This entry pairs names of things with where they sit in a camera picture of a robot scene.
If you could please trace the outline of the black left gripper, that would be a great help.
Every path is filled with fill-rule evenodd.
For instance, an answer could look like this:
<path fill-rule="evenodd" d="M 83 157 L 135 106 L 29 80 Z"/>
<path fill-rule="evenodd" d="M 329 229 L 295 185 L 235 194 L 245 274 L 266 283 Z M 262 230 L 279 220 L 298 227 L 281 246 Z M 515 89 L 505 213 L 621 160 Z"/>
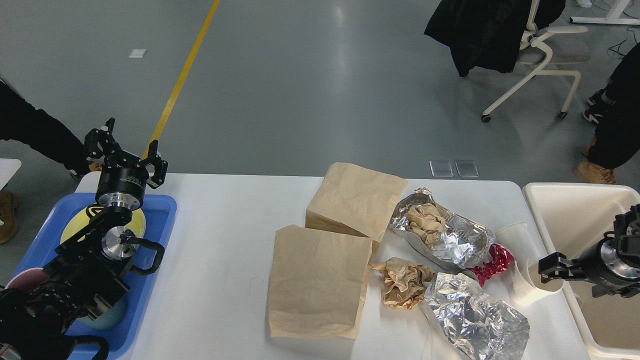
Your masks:
<path fill-rule="evenodd" d="M 148 144 L 143 168 L 123 168 L 123 149 L 114 138 L 115 118 L 90 130 L 84 138 L 83 151 L 89 170 L 101 171 L 94 200 L 101 207 L 124 207 L 135 211 L 144 204 L 146 185 L 157 189 L 165 182 L 169 162 L 158 153 L 159 141 Z M 153 167 L 149 175 L 148 166 Z"/>

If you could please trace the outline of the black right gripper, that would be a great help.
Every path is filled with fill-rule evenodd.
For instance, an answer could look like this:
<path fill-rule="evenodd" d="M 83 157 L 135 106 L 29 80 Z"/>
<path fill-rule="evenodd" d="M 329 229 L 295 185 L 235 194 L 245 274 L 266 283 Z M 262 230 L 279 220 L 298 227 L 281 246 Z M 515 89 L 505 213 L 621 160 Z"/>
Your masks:
<path fill-rule="evenodd" d="M 594 298 L 634 297 L 639 289 L 639 239 L 602 239 L 585 250 L 580 260 L 556 251 L 538 260 L 538 274 L 542 284 L 552 280 L 593 284 Z"/>

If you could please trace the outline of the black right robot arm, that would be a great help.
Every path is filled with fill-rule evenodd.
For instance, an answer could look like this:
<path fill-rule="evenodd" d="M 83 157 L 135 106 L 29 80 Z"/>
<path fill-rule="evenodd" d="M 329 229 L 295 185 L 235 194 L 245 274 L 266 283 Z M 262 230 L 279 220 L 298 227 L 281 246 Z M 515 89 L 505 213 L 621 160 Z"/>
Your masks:
<path fill-rule="evenodd" d="M 640 292 L 639 205 L 615 216 L 614 229 L 577 259 L 567 259 L 556 251 L 538 260 L 543 284 L 552 280 L 585 281 L 592 284 L 591 295 L 620 296 L 628 299 Z"/>

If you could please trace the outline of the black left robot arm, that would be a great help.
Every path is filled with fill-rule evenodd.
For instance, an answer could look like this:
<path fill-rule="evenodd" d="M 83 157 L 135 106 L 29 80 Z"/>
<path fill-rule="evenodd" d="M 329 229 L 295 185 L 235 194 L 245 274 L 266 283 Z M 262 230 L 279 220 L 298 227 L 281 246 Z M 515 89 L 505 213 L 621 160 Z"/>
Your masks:
<path fill-rule="evenodd" d="M 114 139 L 115 119 L 92 129 L 84 140 L 89 161 L 101 161 L 94 196 L 102 210 L 55 249 L 44 267 L 46 279 L 30 291 L 1 292 L 0 335 L 3 360 L 66 360 L 78 345 L 97 346 L 93 358 L 105 360 L 109 342 L 98 335 L 67 335 L 73 322 L 92 320 L 112 309 L 130 290 L 125 276 L 155 273 L 162 264 L 162 244 L 128 228 L 144 203 L 146 187 L 160 187 L 168 162 L 158 155 L 157 140 L 147 156 L 137 157 Z"/>

